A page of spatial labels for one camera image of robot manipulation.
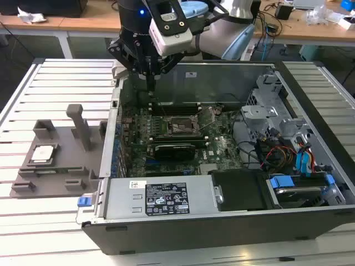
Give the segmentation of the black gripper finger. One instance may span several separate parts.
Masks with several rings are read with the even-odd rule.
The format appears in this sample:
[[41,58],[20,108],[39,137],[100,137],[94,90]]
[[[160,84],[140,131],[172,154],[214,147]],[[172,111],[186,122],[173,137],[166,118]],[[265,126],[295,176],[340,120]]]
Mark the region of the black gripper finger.
[[160,74],[168,73],[184,57],[183,53],[168,55],[163,58],[157,53],[150,57],[150,91],[155,90],[156,79]]
[[141,79],[145,79],[147,90],[151,91],[150,56],[141,36],[133,35],[131,40],[119,36],[111,42],[108,52],[128,71],[138,73]]

